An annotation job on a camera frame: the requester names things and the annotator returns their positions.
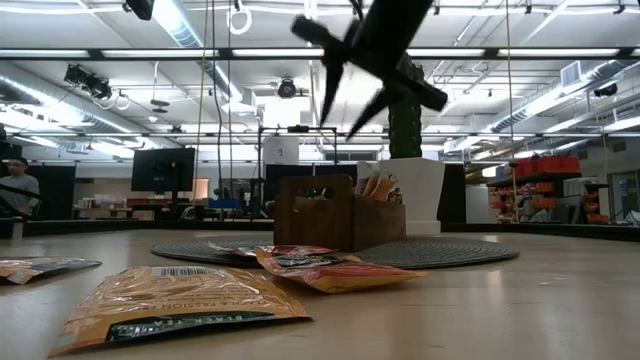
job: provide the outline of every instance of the round placemat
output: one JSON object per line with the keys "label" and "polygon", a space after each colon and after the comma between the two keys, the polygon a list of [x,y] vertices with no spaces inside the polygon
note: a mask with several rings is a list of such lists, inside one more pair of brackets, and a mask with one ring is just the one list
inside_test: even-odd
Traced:
{"label": "round placemat", "polygon": [[[237,248],[273,245],[272,235],[217,236],[197,241],[156,244],[151,252],[170,258],[223,264],[243,268],[260,268],[254,258],[228,255],[209,247],[209,242]],[[366,262],[401,269],[429,269],[464,266],[517,257],[510,246],[480,240],[450,237],[413,237],[355,253]]]}
{"label": "round placemat", "polygon": [[427,269],[506,260],[519,254],[512,247],[499,243],[449,237],[422,237],[378,245],[354,255],[374,264],[402,269]]}
{"label": "round placemat", "polygon": [[151,248],[151,252],[156,255],[180,260],[223,264],[241,268],[262,268],[255,258],[229,255],[224,251],[212,249],[209,247],[209,242],[229,248],[273,245],[272,236],[216,236],[196,241],[185,240],[155,244]]}

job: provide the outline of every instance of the snack packet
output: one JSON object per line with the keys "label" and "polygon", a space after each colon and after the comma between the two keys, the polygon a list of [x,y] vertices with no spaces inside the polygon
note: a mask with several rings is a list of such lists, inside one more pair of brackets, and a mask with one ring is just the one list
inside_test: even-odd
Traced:
{"label": "snack packet", "polygon": [[391,191],[391,189],[393,189],[395,183],[396,182],[391,179],[391,176],[379,176],[378,184],[371,192],[370,198],[380,201],[387,201],[389,192]]}
{"label": "snack packet", "polygon": [[0,258],[0,277],[24,285],[34,276],[56,270],[75,270],[102,264],[78,258],[62,257],[14,257]]}
{"label": "snack packet", "polygon": [[298,301],[244,270],[135,267],[107,277],[78,305],[50,356],[202,325],[306,317]]}
{"label": "snack packet", "polygon": [[256,248],[260,248],[263,251],[271,252],[278,255],[323,255],[333,252],[333,250],[331,249],[308,245],[276,245],[230,248],[212,243],[211,241],[209,241],[209,247],[218,251],[224,251],[232,255],[244,257],[256,257]]}
{"label": "snack packet", "polygon": [[378,185],[378,178],[380,177],[380,173],[374,171],[371,176],[369,176],[369,180],[367,180],[367,186],[365,186],[364,191],[362,192],[362,196],[369,197],[373,192],[373,189]]}
{"label": "snack packet", "polygon": [[422,273],[365,263],[355,256],[276,255],[257,249],[258,262],[268,272],[337,294],[393,284]]}

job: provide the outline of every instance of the desk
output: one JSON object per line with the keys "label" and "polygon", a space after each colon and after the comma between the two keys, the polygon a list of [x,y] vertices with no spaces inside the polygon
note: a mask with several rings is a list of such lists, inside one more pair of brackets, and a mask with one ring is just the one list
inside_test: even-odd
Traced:
{"label": "desk", "polygon": [[[220,234],[135,230],[0,242],[3,256],[64,254],[103,262],[23,286],[0,286],[2,358],[44,359],[66,318],[105,276],[142,265],[212,266],[155,256],[149,252],[153,244]],[[637,360],[638,244],[535,234],[447,236],[498,241],[522,254],[351,294],[318,294],[279,281],[313,321],[167,334],[60,359]]]}
{"label": "desk", "polygon": [[80,213],[90,213],[90,212],[109,212],[109,216],[112,218],[117,218],[118,213],[126,213],[127,219],[133,218],[133,209],[131,208],[119,208],[119,209],[102,209],[102,208],[73,208],[73,219],[77,220],[80,217]]}

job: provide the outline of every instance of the person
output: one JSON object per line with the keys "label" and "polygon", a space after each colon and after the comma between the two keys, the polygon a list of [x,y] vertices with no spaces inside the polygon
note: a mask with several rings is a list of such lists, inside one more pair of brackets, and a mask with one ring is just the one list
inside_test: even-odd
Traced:
{"label": "person", "polygon": [[[33,176],[24,173],[29,167],[25,158],[16,157],[9,160],[7,167],[9,168],[9,174],[11,175],[0,179],[0,184],[29,191],[34,194],[40,194],[40,184],[38,183],[38,180]],[[0,189],[0,196],[2,196],[9,205],[24,214],[31,214],[33,212],[33,208],[38,205],[39,201],[38,199],[27,195],[17,194],[2,189]]]}

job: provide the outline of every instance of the wooden caddy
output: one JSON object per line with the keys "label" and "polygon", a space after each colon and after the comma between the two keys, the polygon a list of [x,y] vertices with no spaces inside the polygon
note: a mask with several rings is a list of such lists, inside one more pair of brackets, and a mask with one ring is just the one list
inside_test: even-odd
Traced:
{"label": "wooden caddy", "polygon": [[[308,189],[331,189],[331,200],[298,196]],[[314,245],[343,252],[402,240],[406,236],[402,204],[352,193],[347,175],[300,176],[280,181],[276,204],[276,245]]]}

